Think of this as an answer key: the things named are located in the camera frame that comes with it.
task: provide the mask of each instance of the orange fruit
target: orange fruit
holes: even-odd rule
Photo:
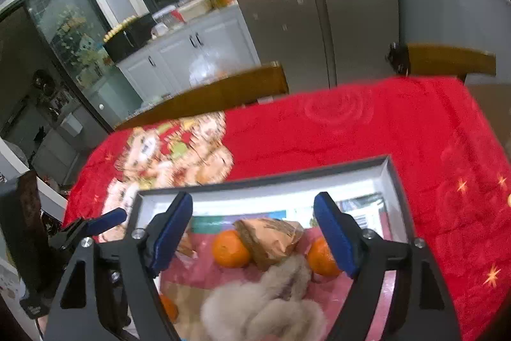
[[[252,256],[236,230],[222,231],[213,241],[213,258],[223,267],[244,267]]]
[[[312,243],[307,253],[307,262],[318,275],[335,277],[341,273],[324,237],[319,237]]]
[[[170,322],[175,322],[177,320],[177,316],[179,315],[179,311],[174,302],[170,300],[169,297],[165,296],[163,293],[160,293],[160,301],[162,301],[163,309],[165,313],[170,319]]]

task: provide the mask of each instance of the blue gripper pad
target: blue gripper pad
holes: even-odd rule
[[[89,220],[87,225],[86,236],[97,236],[104,231],[110,230],[112,227],[126,221],[126,212],[122,208],[116,208],[102,216]]]
[[[326,192],[314,198],[314,217],[339,269],[354,279],[362,263],[362,230],[349,214],[342,213]]]
[[[169,267],[192,212],[192,196],[180,192],[167,211],[154,216],[147,226],[148,239],[144,256],[153,278]]]

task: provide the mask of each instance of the black box on counter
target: black box on counter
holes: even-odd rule
[[[129,23],[110,38],[104,47],[114,63],[118,63],[138,51],[151,39],[151,30],[156,21],[150,13]]]

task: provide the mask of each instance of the cartoon print on tablecloth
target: cartoon print on tablecloth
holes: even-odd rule
[[[116,161],[122,180],[113,178],[102,213],[121,207],[128,216],[138,190],[222,182],[233,167],[223,143],[225,114],[208,113],[171,120],[153,129],[135,128]],[[99,236],[122,239],[127,221]]]

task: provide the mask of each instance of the red tablecloth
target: red tablecloth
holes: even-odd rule
[[[114,133],[83,168],[65,223],[98,216],[138,189],[387,154],[416,231],[446,279],[463,339],[474,340],[511,287],[511,171],[479,107],[455,79],[345,85]]]

